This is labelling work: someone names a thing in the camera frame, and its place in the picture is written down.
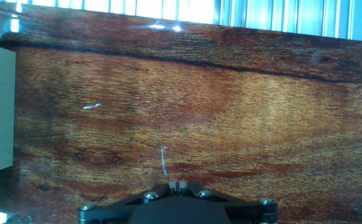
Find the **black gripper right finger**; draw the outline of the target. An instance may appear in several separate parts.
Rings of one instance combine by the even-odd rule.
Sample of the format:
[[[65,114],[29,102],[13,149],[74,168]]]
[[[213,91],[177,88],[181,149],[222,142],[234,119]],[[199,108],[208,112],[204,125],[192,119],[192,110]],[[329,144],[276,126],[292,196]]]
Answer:
[[[238,221],[260,224],[278,224],[278,205],[270,198],[246,201],[234,196],[208,189],[199,183],[177,182],[177,195],[213,202],[225,210],[231,223]]]

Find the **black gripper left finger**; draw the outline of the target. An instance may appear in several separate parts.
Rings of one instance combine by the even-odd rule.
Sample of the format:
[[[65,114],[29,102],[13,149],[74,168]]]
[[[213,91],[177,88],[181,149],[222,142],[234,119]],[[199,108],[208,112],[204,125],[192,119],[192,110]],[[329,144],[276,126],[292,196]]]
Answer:
[[[111,205],[89,203],[77,211],[78,224],[127,223],[140,205],[176,196],[178,182],[155,184],[151,189],[132,195]]]

